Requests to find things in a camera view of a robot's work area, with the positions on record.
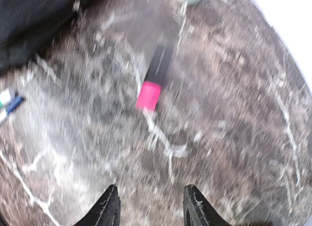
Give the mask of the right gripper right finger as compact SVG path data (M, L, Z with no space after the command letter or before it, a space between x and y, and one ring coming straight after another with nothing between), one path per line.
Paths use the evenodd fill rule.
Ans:
M228 226L200 190L186 185L183 193L183 219L185 226Z

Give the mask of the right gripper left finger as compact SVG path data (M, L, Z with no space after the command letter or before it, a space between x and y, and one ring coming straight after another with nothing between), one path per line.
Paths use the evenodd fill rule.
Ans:
M118 189L115 184L112 184L74 226L119 226L120 212Z

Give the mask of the pink cap black marker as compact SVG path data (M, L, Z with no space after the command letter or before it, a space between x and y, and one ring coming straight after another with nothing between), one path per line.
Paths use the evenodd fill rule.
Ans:
M172 46L157 46L136 102L138 109L152 112L156 109L172 53Z

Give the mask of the black student backpack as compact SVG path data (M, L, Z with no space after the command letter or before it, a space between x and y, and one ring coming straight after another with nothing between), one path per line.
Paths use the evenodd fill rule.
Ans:
M25 64L92 0L0 0L0 69Z

